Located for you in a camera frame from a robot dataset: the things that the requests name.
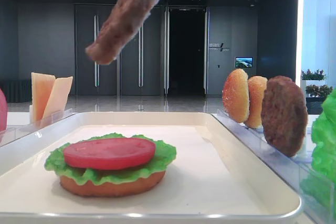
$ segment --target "pink object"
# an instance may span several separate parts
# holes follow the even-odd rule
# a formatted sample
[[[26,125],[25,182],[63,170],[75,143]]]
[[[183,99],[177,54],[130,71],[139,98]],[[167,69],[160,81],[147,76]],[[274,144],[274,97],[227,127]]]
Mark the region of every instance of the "pink object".
[[[0,132],[7,128],[8,105],[2,90],[0,89]]]

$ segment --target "screen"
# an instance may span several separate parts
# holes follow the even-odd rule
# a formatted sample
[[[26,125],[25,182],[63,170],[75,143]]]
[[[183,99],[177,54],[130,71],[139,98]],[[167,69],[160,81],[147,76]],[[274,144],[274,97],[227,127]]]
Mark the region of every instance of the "screen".
[[[251,68],[253,65],[253,58],[236,58],[236,68]]]

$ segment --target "sign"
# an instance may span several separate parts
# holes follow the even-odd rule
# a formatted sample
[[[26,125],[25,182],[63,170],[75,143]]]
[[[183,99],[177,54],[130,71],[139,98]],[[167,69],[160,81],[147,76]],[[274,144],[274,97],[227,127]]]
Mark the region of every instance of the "sign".
[[[210,50],[220,50],[221,52],[229,52],[230,48],[224,47],[224,43],[210,43]]]

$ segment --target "plastic lettuce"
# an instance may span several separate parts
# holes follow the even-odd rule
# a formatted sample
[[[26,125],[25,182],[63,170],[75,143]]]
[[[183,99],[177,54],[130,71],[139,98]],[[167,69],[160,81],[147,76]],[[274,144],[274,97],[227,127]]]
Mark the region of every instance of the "plastic lettuce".
[[[112,133],[105,136],[96,136],[88,140],[117,138],[124,137],[118,133]],[[113,171],[109,174],[102,174],[95,169],[80,169],[68,166],[64,161],[63,150],[70,145],[64,144],[60,148],[55,149],[50,153],[50,156],[45,162],[45,169],[54,171],[58,176],[66,176],[76,181],[78,185],[84,185],[87,181],[92,181],[95,185],[102,185],[110,182],[113,184],[122,184],[134,182],[139,178],[148,178],[151,174],[162,172],[167,169],[167,166],[176,159],[176,148],[172,145],[164,143],[162,140],[154,141],[143,135],[135,135],[133,137],[144,138],[153,141],[156,144],[155,155],[152,160],[141,166],[140,168],[130,168],[121,171]]]
[[[316,144],[312,154],[312,168],[336,184],[336,90],[324,101],[323,113],[313,122],[311,138]],[[331,186],[319,175],[309,175],[302,181],[302,190],[321,205],[331,205]]]

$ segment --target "tomato slice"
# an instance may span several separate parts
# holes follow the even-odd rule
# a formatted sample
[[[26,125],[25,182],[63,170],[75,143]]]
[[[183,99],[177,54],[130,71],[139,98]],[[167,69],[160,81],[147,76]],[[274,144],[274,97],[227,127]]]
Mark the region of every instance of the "tomato slice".
[[[8,106],[5,95],[0,89],[0,132],[7,128]]]
[[[107,138],[71,144],[63,154],[72,167],[121,170],[148,163],[155,149],[155,143],[143,138]]]

